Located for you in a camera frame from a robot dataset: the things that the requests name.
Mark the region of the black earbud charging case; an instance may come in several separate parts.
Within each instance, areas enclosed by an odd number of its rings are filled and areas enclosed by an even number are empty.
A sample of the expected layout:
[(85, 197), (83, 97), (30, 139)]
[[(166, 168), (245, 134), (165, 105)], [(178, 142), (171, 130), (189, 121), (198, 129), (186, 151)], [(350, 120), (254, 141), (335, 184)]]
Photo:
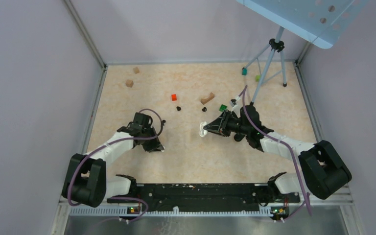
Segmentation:
[(237, 133), (237, 134), (234, 135), (234, 140), (236, 142), (240, 142), (244, 139), (244, 137), (245, 137), (244, 135)]

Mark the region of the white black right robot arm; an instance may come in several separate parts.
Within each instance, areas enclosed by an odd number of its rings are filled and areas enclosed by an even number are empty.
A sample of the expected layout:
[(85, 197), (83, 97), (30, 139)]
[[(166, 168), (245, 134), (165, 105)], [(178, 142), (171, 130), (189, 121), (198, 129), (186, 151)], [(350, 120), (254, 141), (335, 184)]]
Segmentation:
[(252, 105), (240, 108), (239, 113), (225, 110), (211, 123), (200, 124), (200, 136), (216, 134), (236, 141), (246, 139), (253, 148), (290, 160), (295, 173), (280, 173), (272, 178), (268, 197), (280, 202), (292, 192), (310, 193), (325, 200), (349, 183), (353, 176), (333, 145), (326, 140), (317, 143), (298, 141), (262, 125), (259, 113)]

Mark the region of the white earbud charging case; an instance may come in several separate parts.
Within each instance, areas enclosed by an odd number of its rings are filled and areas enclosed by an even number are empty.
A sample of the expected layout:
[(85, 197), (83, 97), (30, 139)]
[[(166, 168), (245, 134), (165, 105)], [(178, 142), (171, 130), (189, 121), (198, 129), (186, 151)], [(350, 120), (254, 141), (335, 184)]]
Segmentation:
[(200, 123), (200, 130), (199, 130), (199, 136), (200, 137), (205, 137), (207, 135), (208, 131), (205, 130), (205, 126), (207, 124), (208, 123), (206, 121)]

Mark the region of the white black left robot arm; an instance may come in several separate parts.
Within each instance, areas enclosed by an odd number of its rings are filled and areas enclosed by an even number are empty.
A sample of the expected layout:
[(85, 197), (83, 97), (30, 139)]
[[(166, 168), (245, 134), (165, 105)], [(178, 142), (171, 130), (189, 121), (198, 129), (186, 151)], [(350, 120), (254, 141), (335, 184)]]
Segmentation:
[(107, 168), (121, 155), (142, 146), (143, 150), (163, 152), (159, 140), (164, 123), (158, 119), (160, 130), (153, 127), (153, 118), (142, 111), (136, 112), (126, 126), (116, 130), (111, 138), (95, 150), (86, 154), (76, 153), (70, 158), (62, 189), (62, 196), (71, 206), (86, 205), (98, 207), (103, 200), (119, 196), (125, 202), (137, 197), (137, 189), (132, 179), (126, 176), (107, 177)]

